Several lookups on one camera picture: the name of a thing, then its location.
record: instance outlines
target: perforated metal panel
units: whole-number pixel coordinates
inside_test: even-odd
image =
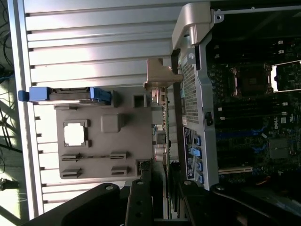
[[[185,107],[187,121],[198,124],[198,104],[195,85],[195,67],[187,62],[182,67],[184,76]]]

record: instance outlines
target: connector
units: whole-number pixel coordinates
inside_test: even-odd
[[[199,170],[200,172],[203,171],[203,163],[202,163],[202,162],[199,162],[199,163],[198,163],[198,170]]]
[[[197,146],[201,146],[201,137],[199,135],[195,135],[194,138],[193,138],[193,142],[195,145]]]
[[[203,183],[204,183],[204,176],[203,176],[203,175],[199,175],[198,181],[199,181],[201,184],[203,184]]]
[[[201,152],[201,149],[198,148],[198,147],[193,147],[191,149],[191,153],[196,156],[196,157],[199,157],[199,158],[202,158],[202,152]]]

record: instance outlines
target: pcie slot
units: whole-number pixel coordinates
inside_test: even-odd
[[[251,166],[231,167],[231,168],[223,168],[218,170],[219,175],[234,174],[234,173],[248,173],[248,172],[253,172],[253,167]]]

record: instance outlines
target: label sticker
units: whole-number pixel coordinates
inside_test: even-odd
[[[282,124],[286,123],[286,118],[281,118],[281,123]]]
[[[186,173],[187,179],[194,179],[194,161],[192,149],[192,135],[189,128],[184,127],[184,143],[185,143],[185,157],[186,157]]]
[[[186,117],[182,117],[182,122],[184,126],[187,126],[187,118]]]

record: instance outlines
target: motherboard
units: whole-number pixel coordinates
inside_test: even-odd
[[[299,170],[301,39],[212,40],[206,52],[220,181]]]

